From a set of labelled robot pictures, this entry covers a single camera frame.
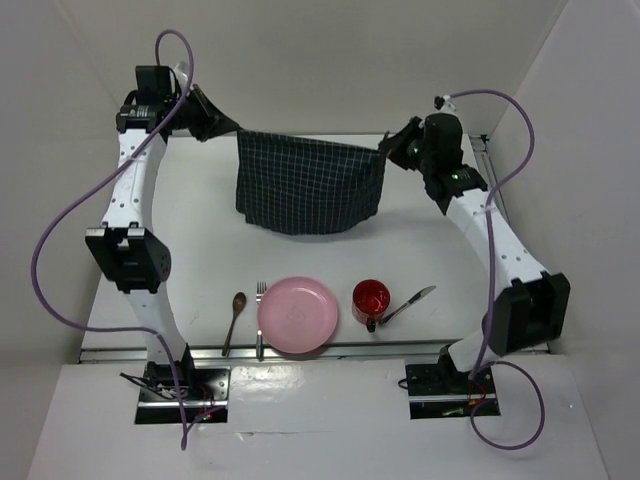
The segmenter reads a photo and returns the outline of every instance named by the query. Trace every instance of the white surface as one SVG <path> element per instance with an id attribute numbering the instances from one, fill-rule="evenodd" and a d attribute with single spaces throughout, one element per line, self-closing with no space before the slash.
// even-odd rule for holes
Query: white surface
<path id="1" fill-rule="evenodd" d="M 78 186 L 113 168 L 117 142 L 114 107 L 51 2 L 0 2 L 0 58 L 0 477 L 24 480 L 60 364 L 80 341 L 37 303 L 31 253 Z M 104 199 L 63 223 L 41 263 L 46 294 L 85 323 L 98 275 L 82 232 Z"/>
<path id="2" fill-rule="evenodd" d="M 516 361 L 540 383 L 547 424 L 515 453 L 482 444 L 468 419 L 409 420 L 398 360 L 236 368 L 229 423 L 195 428 L 187 452 L 179 425 L 133 424 L 137 391 L 118 372 L 141 365 L 68 366 L 29 479 L 606 479 L 565 359 Z M 502 417 L 481 418 L 480 428 L 522 441 L 537 422 L 531 387 L 506 368 L 495 381 Z"/>
<path id="3" fill-rule="evenodd" d="M 639 4 L 569 2 L 518 93 L 538 143 L 504 191 L 518 234 L 571 282 L 562 342 L 614 480 L 638 476 Z M 510 111 L 491 144 L 499 175 L 527 141 Z"/>
<path id="4" fill-rule="evenodd" d="M 56 3 L 119 101 L 170 27 L 193 45 L 195 81 L 245 128 L 356 133 L 399 128 L 435 95 L 515 92 L 565 0 Z M 162 59 L 175 65 L 186 55 L 170 39 Z M 492 131 L 505 108 L 490 98 L 465 105 L 473 133 Z"/>
<path id="5" fill-rule="evenodd" d="M 377 147 L 381 135 L 323 136 Z M 475 165 L 468 138 L 464 161 Z M 308 276 L 336 296 L 339 323 L 331 343 L 457 339 L 480 324 L 487 273 L 471 245 L 424 191 L 422 176 L 387 162 L 376 216 L 343 234 L 289 237 L 247 225 L 235 210 L 238 166 L 235 137 L 200 144 L 171 139 L 158 173 L 153 221 L 171 250 L 167 282 L 178 329 L 192 346 L 221 346 L 238 291 L 249 298 L 234 328 L 233 345 L 255 345 L 256 282 L 272 285 Z M 366 278 L 384 282 L 392 308 L 436 285 L 375 334 L 351 314 L 351 295 Z M 100 281 L 90 317 L 94 327 L 131 326 L 136 318 L 114 284 Z M 87 333 L 84 348 L 141 347 L 141 334 Z"/>

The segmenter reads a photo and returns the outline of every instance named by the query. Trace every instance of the white wall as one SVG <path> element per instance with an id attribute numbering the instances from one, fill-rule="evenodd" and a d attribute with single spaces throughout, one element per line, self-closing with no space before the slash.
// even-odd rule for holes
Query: white wall
<path id="1" fill-rule="evenodd" d="M 572 283 L 562 346 L 613 479 L 637 477 L 640 430 L 639 5 L 569 1 L 518 91 L 538 144 L 505 189 L 516 230 Z M 505 174 L 526 151 L 517 113 L 491 143 Z"/>
<path id="2" fill-rule="evenodd" d="M 566 0 L 59 0 L 109 91 L 153 62 L 159 29 L 187 34 L 196 81 L 246 128 L 372 133 L 401 128 L 434 95 L 515 92 Z M 183 58 L 177 41 L 163 58 Z M 470 100 L 471 132 L 504 106 Z"/>
<path id="3" fill-rule="evenodd" d="M 47 222 L 97 183 L 117 159 L 115 104 L 46 0 L 0 3 L 0 465 L 25 478 L 60 365 L 78 335 L 37 304 L 31 251 Z M 69 317 L 86 321 L 96 269 L 84 229 L 101 196 L 54 234 L 42 262 L 45 292 Z"/>

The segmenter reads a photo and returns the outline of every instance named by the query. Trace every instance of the red cup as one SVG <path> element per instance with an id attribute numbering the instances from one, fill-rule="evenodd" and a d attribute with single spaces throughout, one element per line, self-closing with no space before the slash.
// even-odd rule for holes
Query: red cup
<path id="1" fill-rule="evenodd" d="M 353 289 L 353 316 L 367 326 L 369 332 L 375 332 L 376 323 L 384 317 L 391 303 L 389 289 L 378 280 L 364 280 Z"/>

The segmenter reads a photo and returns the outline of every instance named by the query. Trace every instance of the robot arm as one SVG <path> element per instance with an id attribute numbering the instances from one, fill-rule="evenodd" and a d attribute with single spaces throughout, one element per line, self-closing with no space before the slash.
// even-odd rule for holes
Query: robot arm
<path id="1" fill-rule="evenodd" d="M 442 97 L 437 113 L 422 122 L 413 118 L 393 137 L 379 145 L 381 151 L 405 170 L 419 170 L 427 195 L 464 233 L 489 269 L 487 184 L 473 168 L 462 163 L 462 125 L 455 106 Z M 481 328 L 443 349 L 440 364 L 446 374 L 470 371 L 484 337 L 488 348 L 483 363 L 509 353 L 558 338 L 569 298 L 563 274 L 550 275 L 522 245 L 494 205 L 489 207 L 495 238 L 496 297 L 491 332 Z"/>
<path id="2" fill-rule="evenodd" d="M 138 66 L 138 88 L 132 91 L 116 116 L 122 165 L 173 108 L 184 88 L 180 69 Z M 199 141 L 237 130 L 238 124 L 220 112 L 197 85 L 168 126 L 151 140 L 116 180 L 111 201 L 99 228 L 88 229 L 85 242 L 105 277 L 115 282 L 144 327 L 160 333 L 188 383 L 193 360 L 176 327 L 167 296 L 171 253 L 153 234 L 152 204 L 160 162 L 169 136 L 188 129 Z M 171 372 L 164 349 L 155 335 L 145 335 L 147 370 L 158 382 L 170 383 Z"/>

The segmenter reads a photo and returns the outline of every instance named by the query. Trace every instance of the purple cable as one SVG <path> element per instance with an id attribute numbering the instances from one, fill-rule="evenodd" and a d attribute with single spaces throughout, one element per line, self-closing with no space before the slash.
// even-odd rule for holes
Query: purple cable
<path id="1" fill-rule="evenodd" d="M 520 449 L 526 448 L 540 437 L 540 435 L 542 434 L 542 429 L 544 428 L 544 422 L 546 420 L 547 414 L 544 408 L 544 400 L 542 399 L 542 392 L 540 391 L 540 388 L 538 387 L 538 384 L 533 379 L 533 377 L 524 368 L 516 365 L 515 363 L 505 362 L 504 360 L 496 360 L 495 362 L 489 362 L 486 366 L 490 367 L 492 365 L 507 365 L 508 367 L 515 368 L 520 373 L 522 373 L 525 377 L 527 377 L 527 380 L 531 382 L 533 389 L 536 391 L 536 396 L 538 397 L 538 404 L 540 405 L 540 423 L 538 424 L 536 433 L 534 433 L 533 436 L 525 442 L 519 443 L 517 445 L 500 445 L 499 443 L 495 443 L 493 440 L 489 440 L 487 437 L 485 437 L 484 434 L 480 432 L 480 430 L 476 425 L 476 418 L 475 418 L 476 412 L 485 403 L 491 401 L 491 400 L 485 400 L 484 402 L 478 403 L 475 407 L 473 407 L 473 410 L 471 410 L 471 413 L 469 414 L 471 427 L 473 428 L 473 431 L 476 432 L 476 435 L 480 437 L 480 440 L 499 450 L 513 451 L 513 450 L 520 450 Z"/>
<path id="2" fill-rule="evenodd" d="M 529 445 L 531 445 L 533 442 L 535 442 L 538 439 L 538 437 L 540 437 L 540 434 L 542 433 L 542 429 L 544 427 L 544 422 L 545 422 L 544 399 L 542 398 L 542 393 L 540 392 L 540 388 L 538 388 L 538 385 L 536 384 L 536 382 L 533 379 L 533 377 L 531 377 L 531 375 L 529 375 L 521 367 L 519 367 L 519 366 L 517 366 L 517 365 L 515 365 L 513 363 L 505 362 L 505 361 L 490 362 L 487 365 L 482 365 L 482 360 L 484 359 L 484 355 L 487 352 L 487 346 L 489 344 L 489 335 L 493 331 L 493 315 L 494 315 L 493 305 L 494 305 L 495 293 L 496 293 L 495 237 L 494 237 L 494 234 L 493 234 L 493 219 L 491 218 L 491 211 L 489 210 L 489 206 L 493 202 L 493 199 L 496 196 L 496 194 L 498 193 L 498 191 L 503 186 L 505 186 L 511 179 L 513 179 L 513 177 L 518 175 L 524 169 L 524 167 L 527 166 L 527 164 L 529 163 L 529 161 L 531 160 L 531 157 L 533 155 L 533 150 L 534 150 L 535 144 L 536 144 L 536 136 L 535 136 L 535 132 L 533 131 L 533 124 L 531 123 L 531 119 L 529 118 L 529 115 L 527 115 L 527 112 L 524 111 L 524 108 L 522 108 L 522 106 L 518 103 L 518 101 L 516 99 L 514 99 L 510 95 L 507 95 L 506 93 L 502 93 L 502 92 L 500 92 L 498 90 L 493 90 L 493 89 L 489 89 L 489 88 L 480 88 L 480 89 L 477 89 L 477 90 L 466 90 L 466 91 L 463 91 L 463 92 L 454 93 L 454 94 L 450 95 L 450 98 L 454 99 L 454 98 L 466 97 L 468 95 L 481 95 L 481 94 L 494 95 L 496 97 L 503 98 L 503 99 L 507 100 L 509 103 L 511 103 L 511 105 L 513 105 L 516 108 L 516 110 L 518 110 L 518 112 L 520 112 L 520 115 L 522 115 L 522 118 L 524 119 L 524 121 L 525 121 L 525 123 L 527 125 L 527 130 L 529 131 L 529 150 L 527 151 L 527 154 L 525 155 L 524 160 L 522 161 L 522 163 L 520 163 L 520 165 L 518 165 L 513 170 L 513 172 L 511 172 L 509 175 L 507 175 L 502 180 L 497 182 L 496 185 L 489 191 L 489 195 L 487 196 L 485 215 L 486 215 L 486 218 L 487 218 L 487 236 L 488 236 L 488 240 L 489 240 L 489 299 L 488 299 L 488 306 L 487 306 L 487 323 L 486 323 L 485 328 L 484 328 L 484 331 L 487 332 L 487 333 L 485 333 L 485 335 L 484 335 L 484 337 L 482 339 L 482 345 L 480 346 L 480 352 L 478 353 L 478 358 L 476 359 L 476 363 L 473 366 L 473 369 L 471 370 L 471 373 L 469 374 L 469 378 L 471 380 L 473 380 L 475 378 L 475 376 L 478 374 L 478 371 L 480 370 L 481 367 L 490 366 L 490 365 L 508 365 L 508 366 L 513 367 L 516 370 L 520 371 L 525 377 L 527 377 L 527 379 L 533 385 L 534 390 L 536 391 L 536 395 L 538 397 L 538 402 L 540 403 L 540 424 L 538 426 L 538 429 L 536 430 L 536 433 L 529 440 L 527 440 L 526 442 L 523 442 L 523 443 L 521 443 L 519 445 L 507 446 L 507 445 L 499 445 L 499 444 L 497 444 L 495 442 L 492 442 L 491 440 L 486 438 L 484 435 L 482 435 L 480 433 L 480 431 L 478 430 L 478 428 L 476 427 L 475 419 L 474 419 L 475 413 L 476 413 L 477 409 L 481 405 L 483 405 L 485 402 L 476 405 L 476 407 L 471 411 L 471 414 L 469 415 L 469 419 L 471 420 L 471 426 L 473 427 L 473 430 L 476 432 L 476 434 L 484 442 L 488 443 L 492 447 L 499 448 L 501 450 L 519 450 L 521 448 L 525 448 L 525 447 L 528 447 Z"/>
<path id="3" fill-rule="evenodd" d="M 193 419 L 193 422 L 191 422 L 191 424 L 187 427 L 187 431 L 185 433 L 185 436 L 189 434 L 189 432 L 191 431 L 191 429 L 193 427 L 195 427 L 199 422 L 202 421 L 203 418 L 211 415 L 214 412 L 217 412 L 218 410 L 222 410 L 224 407 L 212 407 L 209 410 L 205 410 L 202 413 L 199 413 L 198 415 L 196 415 Z"/>
<path id="4" fill-rule="evenodd" d="M 69 215 L 73 210 L 75 210 L 77 207 L 79 207 L 82 203 L 87 201 L 89 198 L 93 197 L 96 193 L 98 193 L 100 190 L 102 190 L 104 187 L 106 187 L 109 183 L 111 183 L 111 181 L 113 181 L 118 175 L 120 175 L 127 168 L 129 168 L 131 166 L 131 164 L 133 163 L 134 159 L 138 155 L 140 155 L 140 153 L 142 153 L 144 151 L 144 149 L 147 148 L 147 145 L 149 145 L 151 140 L 160 131 L 162 131 L 162 129 L 164 127 L 167 126 L 167 124 L 171 121 L 171 119 L 175 116 L 175 114 L 178 112 L 180 107 L 186 101 L 187 95 L 189 94 L 189 90 L 191 89 L 191 83 L 193 81 L 193 51 L 191 49 L 191 45 L 189 45 L 188 40 L 186 39 L 186 37 L 182 33 L 178 32 L 177 30 L 173 30 L 173 29 L 164 30 L 164 31 L 162 31 L 160 33 L 160 35 L 158 35 L 158 38 L 156 39 L 155 56 L 156 56 L 156 62 L 158 63 L 158 65 L 160 64 L 160 55 L 159 55 L 160 42 L 167 35 L 174 35 L 174 36 L 178 37 L 182 41 L 182 43 L 184 44 L 184 47 L 187 50 L 187 56 L 189 57 L 189 72 L 187 74 L 187 83 L 186 83 L 186 86 L 185 86 L 184 90 L 180 94 L 180 98 L 178 99 L 176 104 L 173 106 L 173 108 L 169 111 L 167 116 L 158 124 L 158 126 L 151 133 L 149 133 L 149 135 L 142 141 L 142 143 L 140 143 L 138 148 L 136 148 L 134 150 L 134 152 L 131 154 L 131 157 L 129 157 L 120 167 L 118 167 L 117 170 L 115 170 L 107 178 L 102 180 L 98 185 L 93 187 L 87 193 L 85 193 L 80 198 L 78 198 L 73 203 L 71 203 L 71 205 L 69 205 L 67 208 L 62 210 L 62 212 L 60 212 L 58 214 L 58 216 L 56 216 L 51 221 L 51 223 L 47 226 L 47 228 L 45 228 L 44 232 L 40 236 L 40 239 L 38 240 L 38 243 L 36 244 L 36 247 L 35 247 L 35 249 L 33 251 L 33 255 L 31 257 L 31 285 L 33 286 L 33 291 L 35 292 L 36 297 L 38 297 L 38 300 L 40 301 L 40 303 L 42 304 L 44 309 L 47 312 L 49 312 L 49 314 L 51 314 L 51 316 L 53 316 L 56 320 L 60 321 L 61 323 L 63 323 L 67 327 L 70 327 L 70 328 L 73 328 L 73 329 L 76 329 L 76 330 L 80 330 L 80 331 L 83 331 L 83 332 L 95 332 L 95 333 L 142 332 L 142 333 L 149 333 L 151 335 L 155 335 L 158 338 L 158 341 L 160 342 L 160 344 L 164 348 L 164 350 L 165 350 L 165 352 L 167 354 L 167 358 L 169 360 L 169 367 L 171 369 L 171 376 L 173 377 L 173 383 L 174 383 L 175 388 L 176 388 L 176 399 L 178 400 L 178 409 L 180 411 L 180 420 L 182 422 L 181 448 L 182 448 L 182 450 L 186 450 L 186 448 L 187 448 L 187 434 L 191 430 L 193 424 L 190 425 L 190 426 L 187 425 L 187 414 L 186 414 L 185 409 L 184 409 L 184 400 L 182 399 L 182 393 L 180 392 L 180 381 L 179 381 L 179 377 L 178 377 L 178 371 L 177 371 L 176 366 L 175 366 L 174 358 L 171 355 L 171 351 L 169 350 L 169 345 L 167 345 L 167 342 L 162 337 L 162 335 L 160 333 L 158 333 L 157 331 L 155 331 L 155 330 L 153 330 L 151 328 L 147 328 L 147 327 L 97 328 L 97 327 L 89 327 L 89 326 L 85 326 L 85 325 L 81 325 L 79 323 L 73 322 L 73 321 L 67 319 L 66 317 L 64 317 L 62 314 L 60 314 L 49 303 L 49 301 L 44 296 L 44 293 L 42 292 L 42 288 L 40 287 L 40 280 L 38 278 L 38 260 L 40 259 L 40 254 L 42 253 L 42 249 L 44 247 L 45 242 L 47 241 L 47 239 L 49 238 L 49 236 L 51 235 L 53 230 L 58 226 L 58 224 L 67 215 Z"/>

